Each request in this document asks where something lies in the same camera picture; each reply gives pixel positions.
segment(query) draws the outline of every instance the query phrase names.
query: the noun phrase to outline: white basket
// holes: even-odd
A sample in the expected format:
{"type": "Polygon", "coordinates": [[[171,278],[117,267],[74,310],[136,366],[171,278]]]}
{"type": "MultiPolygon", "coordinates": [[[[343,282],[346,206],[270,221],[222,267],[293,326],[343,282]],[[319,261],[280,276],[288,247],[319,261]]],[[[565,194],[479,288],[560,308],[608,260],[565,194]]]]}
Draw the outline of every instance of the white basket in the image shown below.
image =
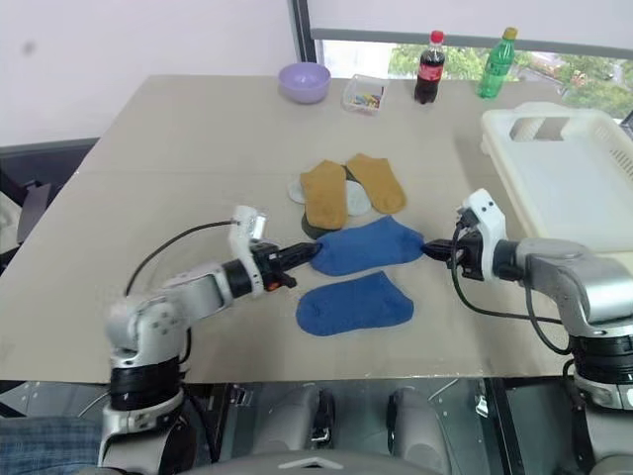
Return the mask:
{"type": "Polygon", "coordinates": [[[582,243],[633,271],[633,141],[608,115],[527,103],[486,112],[482,127],[529,236],[582,243]],[[538,138],[547,120],[562,126],[557,140],[538,138]]]}

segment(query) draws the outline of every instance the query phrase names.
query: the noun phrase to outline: mustard sock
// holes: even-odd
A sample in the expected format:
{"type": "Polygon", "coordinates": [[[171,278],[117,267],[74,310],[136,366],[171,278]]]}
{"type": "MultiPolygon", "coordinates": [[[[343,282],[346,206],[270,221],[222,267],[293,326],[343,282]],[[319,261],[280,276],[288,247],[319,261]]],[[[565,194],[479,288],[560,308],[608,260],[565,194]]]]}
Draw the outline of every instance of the mustard sock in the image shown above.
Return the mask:
{"type": "Polygon", "coordinates": [[[340,230],[347,221],[345,169],[324,160],[301,174],[301,185],[306,195],[308,223],[325,230],[340,230]]]}
{"type": "Polygon", "coordinates": [[[391,215],[405,207],[407,196],[386,158],[357,153],[347,162],[347,168],[363,185],[377,211],[391,215]]]}

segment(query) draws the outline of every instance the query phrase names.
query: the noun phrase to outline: blue sock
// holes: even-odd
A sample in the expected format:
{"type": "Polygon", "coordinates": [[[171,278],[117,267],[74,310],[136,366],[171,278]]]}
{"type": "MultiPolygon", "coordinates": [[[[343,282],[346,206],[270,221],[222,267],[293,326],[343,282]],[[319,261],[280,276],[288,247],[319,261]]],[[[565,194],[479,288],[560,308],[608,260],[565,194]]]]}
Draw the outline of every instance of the blue sock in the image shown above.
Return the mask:
{"type": "Polygon", "coordinates": [[[409,321],[412,315],[413,302],[385,272],[376,272],[311,290],[299,302],[297,323],[308,333],[328,336],[391,327],[409,321]]]}
{"type": "Polygon", "coordinates": [[[323,247],[311,265],[327,275],[346,275],[381,265],[411,262],[422,256],[424,245],[420,233],[391,216],[360,228],[329,233],[317,242],[323,247]]]}

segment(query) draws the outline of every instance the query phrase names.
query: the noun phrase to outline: robotic arm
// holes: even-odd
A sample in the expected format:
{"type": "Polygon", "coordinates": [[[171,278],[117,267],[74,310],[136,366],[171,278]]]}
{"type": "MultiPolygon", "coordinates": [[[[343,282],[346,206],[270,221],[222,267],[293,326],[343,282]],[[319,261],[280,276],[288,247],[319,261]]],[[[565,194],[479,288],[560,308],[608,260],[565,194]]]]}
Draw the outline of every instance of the robotic arm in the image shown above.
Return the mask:
{"type": "Polygon", "coordinates": [[[516,281],[528,293],[550,297],[570,335],[570,348],[561,353],[574,356],[577,386],[599,406],[633,410],[633,276],[627,269],[566,240],[507,240],[503,213],[486,190],[471,195],[459,214],[455,237],[462,229],[465,235],[432,241],[426,253],[449,267],[455,254],[464,277],[516,281]]]}
{"type": "Polygon", "coordinates": [[[294,287],[297,282],[286,271],[310,261],[320,248],[299,243],[279,249],[260,241],[265,222],[256,210],[237,207],[228,238],[234,260],[201,265],[152,294],[129,296],[113,307],[107,321],[113,348],[110,404],[104,409],[100,466],[138,473],[191,467],[193,456],[182,456],[192,446],[191,437],[183,436],[182,418],[190,327],[243,295],[294,287]]]}
{"type": "Polygon", "coordinates": [[[591,473],[631,473],[625,470],[633,470],[633,276],[619,262],[574,242],[507,240],[503,213],[486,190],[471,195],[458,213],[453,238],[429,242],[425,253],[447,262],[456,291],[471,310],[530,320],[550,349],[573,356],[574,383],[585,406],[590,440],[590,453],[582,457],[586,468],[591,473]],[[466,278],[502,279],[525,287],[529,315],[474,307],[459,288],[457,266],[466,278]],[[539,320],[556,322],[534,316],[532,290],[556,303],[570,337],[568,348],[557,348],[540,331],[539,320]]]}

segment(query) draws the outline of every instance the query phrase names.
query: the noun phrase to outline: red label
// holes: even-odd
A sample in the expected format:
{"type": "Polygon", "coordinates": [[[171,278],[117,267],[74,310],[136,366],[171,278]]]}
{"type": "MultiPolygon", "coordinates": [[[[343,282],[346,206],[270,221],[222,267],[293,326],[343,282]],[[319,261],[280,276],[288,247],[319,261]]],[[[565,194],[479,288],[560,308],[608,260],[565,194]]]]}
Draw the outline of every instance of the red label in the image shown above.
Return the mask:
{"type": "Polygon", "coordinates": [[[443,64],[440,66],[429,66],[428,64],[421,64],[419,66],[419,70],[417,71],[417,75],[421,79],[425,79],[427,81],[439,81],[442,78],[443,69],[443,64]]]}

